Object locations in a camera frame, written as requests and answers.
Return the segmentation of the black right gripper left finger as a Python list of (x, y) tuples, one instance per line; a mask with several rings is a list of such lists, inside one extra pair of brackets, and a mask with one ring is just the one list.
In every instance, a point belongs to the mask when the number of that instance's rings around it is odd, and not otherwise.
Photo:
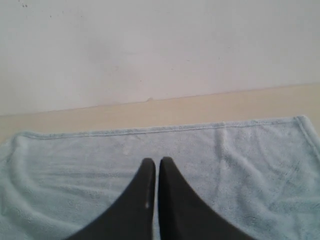
[(151, 240), (155, 204), (156, 166), (142, 160), (132, 181), (117, 200), (69, 240)]

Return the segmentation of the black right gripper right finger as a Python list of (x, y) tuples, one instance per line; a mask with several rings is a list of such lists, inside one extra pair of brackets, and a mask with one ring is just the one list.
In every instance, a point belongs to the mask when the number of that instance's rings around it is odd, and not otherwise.
[(158, 222), (162, 240), (252, 240), (213, 211), (170, 157), (160, 161)]

